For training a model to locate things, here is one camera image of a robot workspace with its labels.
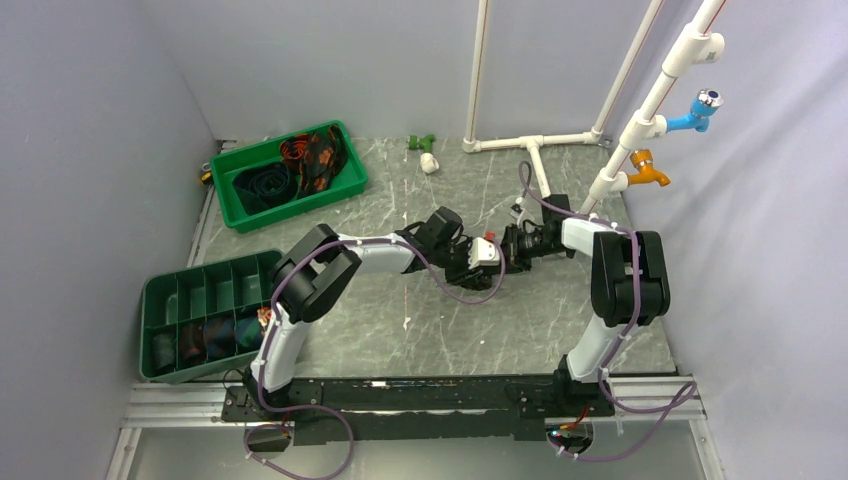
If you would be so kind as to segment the brown patterned necktie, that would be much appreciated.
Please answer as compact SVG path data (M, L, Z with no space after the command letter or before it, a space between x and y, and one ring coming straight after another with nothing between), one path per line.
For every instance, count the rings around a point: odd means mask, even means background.
M472 291L491 289L500 279L500 271L495 267L479 267L470 271L464 288Z

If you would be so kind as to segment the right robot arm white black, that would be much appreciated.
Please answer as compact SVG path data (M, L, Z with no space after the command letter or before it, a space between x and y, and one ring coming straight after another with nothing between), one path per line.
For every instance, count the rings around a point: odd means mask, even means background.
M572 214L545 203L543 222L507 226L501 249L512 272L527 271L534 259L559 253L580 253L591 261L592 318L563 357L565 379L550 391L555 409L574 415L589 402L585 383L605 386L620 347L668 311L671 293L662 240L653 231L633 231L594 214Z

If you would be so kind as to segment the white pipe fitting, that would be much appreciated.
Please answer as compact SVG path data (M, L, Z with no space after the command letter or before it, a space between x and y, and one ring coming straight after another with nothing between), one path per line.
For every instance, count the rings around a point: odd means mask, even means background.
M422 152L420 155L420 167L425 175L432 175L440 169L440 164L432 153Z

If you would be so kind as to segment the green pipe fitting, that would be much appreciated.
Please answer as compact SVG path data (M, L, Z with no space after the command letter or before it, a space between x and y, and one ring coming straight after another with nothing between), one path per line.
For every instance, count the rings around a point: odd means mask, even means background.
M433 134L425 136L410 135L408 139L408 149L420 150L423 153L433 152L433 143L436 141L436 136Z

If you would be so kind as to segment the orange black tie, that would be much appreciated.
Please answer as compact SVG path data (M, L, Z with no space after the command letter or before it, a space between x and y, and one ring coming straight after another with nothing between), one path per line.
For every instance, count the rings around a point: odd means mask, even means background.
M349 154L337 124L294 135L279 146L282 162L299 178L298 197L328 191Z

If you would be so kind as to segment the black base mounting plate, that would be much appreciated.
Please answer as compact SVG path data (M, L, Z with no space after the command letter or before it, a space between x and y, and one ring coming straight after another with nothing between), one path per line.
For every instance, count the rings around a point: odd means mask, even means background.
M541 441L562 423L614 416L594 383L561 372L386 378L296 378L268 411L243 386L227 388L225 423L286 423L297 446L369 440L509 437Z

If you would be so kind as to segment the dark teal tie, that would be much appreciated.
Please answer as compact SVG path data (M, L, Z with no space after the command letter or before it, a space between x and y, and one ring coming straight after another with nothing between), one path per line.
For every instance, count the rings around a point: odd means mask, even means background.
M245 169L235 176L232 185L249 216L306 197L299 176L281 162Z

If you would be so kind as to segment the rolled dark green tie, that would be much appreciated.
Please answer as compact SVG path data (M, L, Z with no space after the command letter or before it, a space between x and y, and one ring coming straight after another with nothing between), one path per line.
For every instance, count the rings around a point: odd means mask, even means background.
M236 321L234 335L238 349L249 352L261 347L264 330L257 317L241 318Z

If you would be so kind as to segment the blue faucet tap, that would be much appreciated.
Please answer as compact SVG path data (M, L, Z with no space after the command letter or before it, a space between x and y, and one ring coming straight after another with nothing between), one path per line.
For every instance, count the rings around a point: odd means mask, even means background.
M724 103L722 95L714 89L701 89L690 104L689 112L680 117L666 120L666 132L695 130L706 132L710 118Z

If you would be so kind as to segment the green open tray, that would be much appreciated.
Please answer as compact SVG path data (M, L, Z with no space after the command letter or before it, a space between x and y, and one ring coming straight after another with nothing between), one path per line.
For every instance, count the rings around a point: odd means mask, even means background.
M211 160L224 224L247 233L364 192L368 175L340 121Z

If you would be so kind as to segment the rolled navy plaid tie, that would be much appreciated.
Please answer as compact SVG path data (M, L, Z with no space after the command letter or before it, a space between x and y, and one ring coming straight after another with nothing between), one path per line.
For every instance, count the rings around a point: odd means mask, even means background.
M203 325L203 342L210 361L231 357L236 352L235 320L215 317Z

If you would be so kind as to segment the green compartment organizer tray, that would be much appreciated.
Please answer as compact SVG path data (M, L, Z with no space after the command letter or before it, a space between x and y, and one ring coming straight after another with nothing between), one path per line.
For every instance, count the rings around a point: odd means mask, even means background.
M139 374L149 382L178 384L224 373L248 365L258 350L241 352L236 345L233 356L190 367L180 365L178 344L182 325L202 326L215 317L257 317L257 310L270 305L271 278L275 264L282 259L276 249L202 264L150 278L142 290ZM151 341L161 333L175 336L176 366L156 374L152 362Z

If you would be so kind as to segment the rolled dark red tie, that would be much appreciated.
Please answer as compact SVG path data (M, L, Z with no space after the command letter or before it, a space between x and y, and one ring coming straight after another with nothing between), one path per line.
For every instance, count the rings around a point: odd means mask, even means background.
M206 349L200 324L188 323L181 326L178 353L182 367L199 365L205 361Z

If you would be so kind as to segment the rolled black tie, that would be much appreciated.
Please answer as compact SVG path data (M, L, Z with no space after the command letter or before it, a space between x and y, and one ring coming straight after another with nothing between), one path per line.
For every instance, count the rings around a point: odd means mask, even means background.
M170 333L161 333L153 337L152 362L154 372L162 374L171 371L176 366L175 336Z

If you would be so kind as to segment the white pvc pipe frame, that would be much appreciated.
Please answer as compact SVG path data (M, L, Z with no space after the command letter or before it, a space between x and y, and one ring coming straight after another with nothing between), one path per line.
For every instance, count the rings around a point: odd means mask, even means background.
M606 95L597 118L589 130L581 133L560 135L524 135L497 140L478 140L475 136L479 111L479 88L485 61L486 37L489 30L490 6L487 1L477 3L474 50L468 106L462 148L466 153L520 148L527 151L536 169L536 179L544 194L550 192L548 180L542 166L540 149L551 145L589 145L601 140L605 126L609 123L613 107L621 96L626 80L635 62L644 48L648 35L665 5L663 1L649 3L628 50L618 68L615 79ZM646 95L642 105L634 112L622 131L618 145L608 163L598 173L589 189L586 200L580 207L582 214L592 212L595 207L612 191L623 191L629 187L629 178L621 171L623 162L635 151L639 143L665 134L661 128L667 122L658 114L668 94L677 80L683 77L691 66L713 63L724 51L723 36L712 30L715 20L725 7L724 1L703 1L692 20L681 29L677 39L668 51L661 66L658 78Z

